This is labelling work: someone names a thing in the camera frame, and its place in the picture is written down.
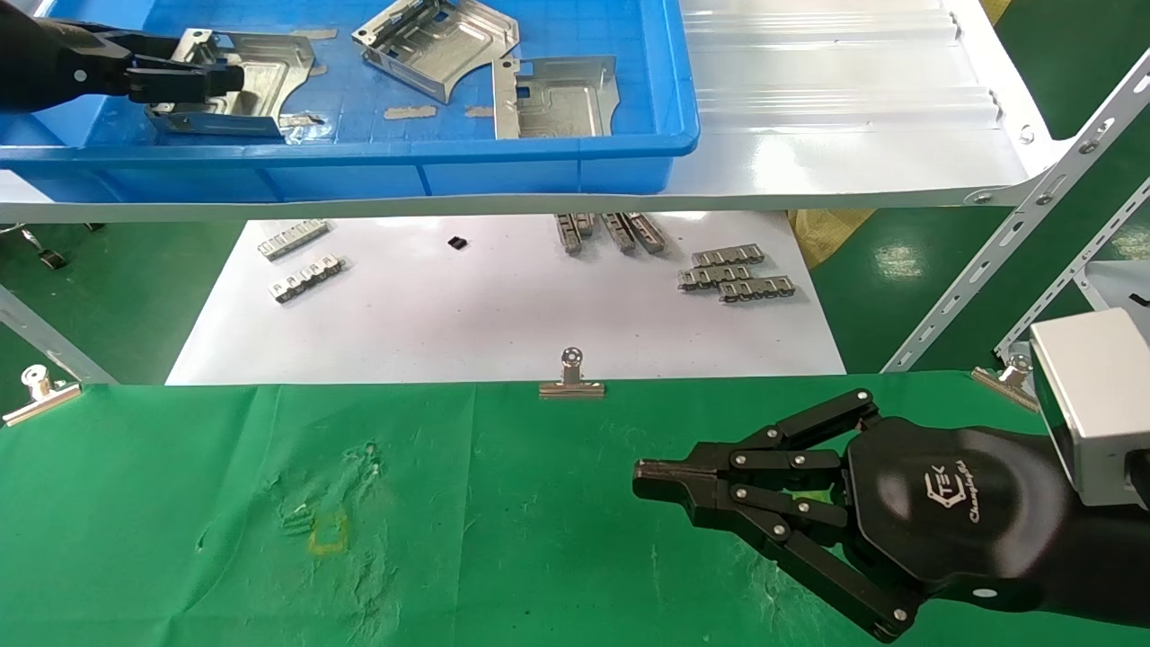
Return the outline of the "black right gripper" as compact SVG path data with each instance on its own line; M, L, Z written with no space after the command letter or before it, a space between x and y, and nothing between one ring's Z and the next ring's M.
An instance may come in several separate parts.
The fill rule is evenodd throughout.
M687 459L641 459L632 492L681 504L693 527L738 536L854 626L892 644L917 621L917 599L884 590L818 544L820 521L802 516L792 496L743 484L831 483L848 464L854 565L920 598L1038 609L1043 563L1075 499L1051 442L879 417L871 392L857 388L739 441L695 442ZM874 421L844 455L818 449Z

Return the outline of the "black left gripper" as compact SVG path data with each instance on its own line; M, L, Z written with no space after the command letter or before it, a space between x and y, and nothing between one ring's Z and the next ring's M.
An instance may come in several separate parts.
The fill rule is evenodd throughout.
M181 37L1 11L1 111L37 113L86 95L204 103L239 92L241 66L172 61ZM128 61L118 74L118 62Z

